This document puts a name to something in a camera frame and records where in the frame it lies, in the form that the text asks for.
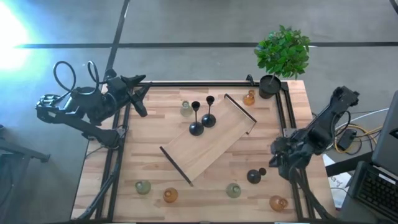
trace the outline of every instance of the wooden tabletop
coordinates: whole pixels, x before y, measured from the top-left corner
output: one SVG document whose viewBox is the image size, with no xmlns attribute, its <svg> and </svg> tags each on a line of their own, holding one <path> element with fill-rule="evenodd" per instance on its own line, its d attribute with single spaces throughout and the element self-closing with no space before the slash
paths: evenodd
<svg viewBox="0 0 398 224">
<path fill-rule="evenodd" d="M 311 110 L 303 81 L 288 81 L 290 97 L 297 126 L 305 127 L 311 120 Z M 256 102 L 246 106 L 242 102 L 249 89 L 256 92 Z M 200 101 L 206 105 L 206 97 L 213 95 L 216 103 L 227 93 L 236 100 L 257 123 L 249 135 L 242 136 L 194 181 L 187 184 L 175 167 L 166 159 L 159 146 L 168 144 L 185 131 L 194 120 L 180 114 L 183 100 Z M 272 157 L 270 145 L 281 135 L 275 97 L 265 100 L 259 97 L 257 88 L 248 87 L 152 87 L 144 104 L 148 116 L 141 118 L 132 107 L 129 131 L 126 134 L 120 173 L 118 196 L 114 210 L 115 222 L 273 222 L 296 221 L 290 184 L 279 177 L 276 168 L 268 168 Z M 287 109 L 282 96 L 285 117 Z M 198 117 L 206 113 L 199 110 Z M 103 122 L 102 128 L 112 125 L 112 118 Z M 88 153 L 99 147 L 90 142 Z M 72 211 L 72 218 L 81 215 L 98 193 L 103 175 L 106 150 L 90 155 L 83 166 L 80 184 Z M 250 169 L 265 167 L 267 174 L 254 185 L 246 180 Z M 332 214 L 335 213 L 331 191 L 321 156 L 313 156 L 307 167 L 310 188 L 319 202 Z M 139 195 L 135 190 L 138 180 L 148 180 L 152 190 Z M 242 188 L 238 198 L 229 198 L 225 188 L 237 183 Z M 178 199 L 166 203 L 163 191 L 177 189 Z M 108 211 L 107 194 L 103 215 Z M 273 195 L 285 197 L 289 206 L 283 212 L 275 212 L 269 206 Z M 305 201 L 302 196 L 302 207 Z"/>
</svg>

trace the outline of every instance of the concrete floor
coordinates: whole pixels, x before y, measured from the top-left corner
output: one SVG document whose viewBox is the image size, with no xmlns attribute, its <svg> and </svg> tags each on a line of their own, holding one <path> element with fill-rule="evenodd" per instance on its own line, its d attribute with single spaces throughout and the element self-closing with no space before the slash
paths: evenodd
<svg viewBox="0 0 398 224">
<path fill-rule="evenodd" d="M 112 43 L 122 4 L 123 0 L 0 2 L 0 10 L 9 9 L 18 20 L 12 24 L 22 27 L 7 27 L 0 36 L 0 48 L 17 40 L 25 44 Z M 121 42 L 257 42 L 279 24 L 301 29 L 313 42 L 398 38 L 398 15 L 388 0 L 134 0 Z M 88 144 L 78 131 L 36 118 L 34 105 L 40 96 L 63 93 L 53 79 L 53 64 L 70 62 L 78 76 L 77 86 L 92 86 L 86 62 L 93 60 L 103 73 L 109 53 L 110 49 L 0 51 L 0 123 L 7 127 L 6 138 L 51 154 L 46 164 L 30 164 L 19 194 L 19 220 L 69 219 Z M 341 85 L 361 94 L 359 105 L 351 111 L 388 107 L 397 90 L 396 58 L 396 47 L 311 48 L 310 66 L 300 79 L 305 81 L 312 111 L 320 112 Z M 241 80 L 249 73 L 255 79 L 264 75 L 256 67 L 251 48 L 119 49 L 114 69 L 124 76 L 147 74 L 147 80 Z M 67 70 L 59 74 L 65 83 L 70 82 Z M 385 115 L 370 116 L 358 124 L 372 129 L 382 124 Z M 337 161 L 347 158 L 334 152 L 330 156 Z"/>
</svg>

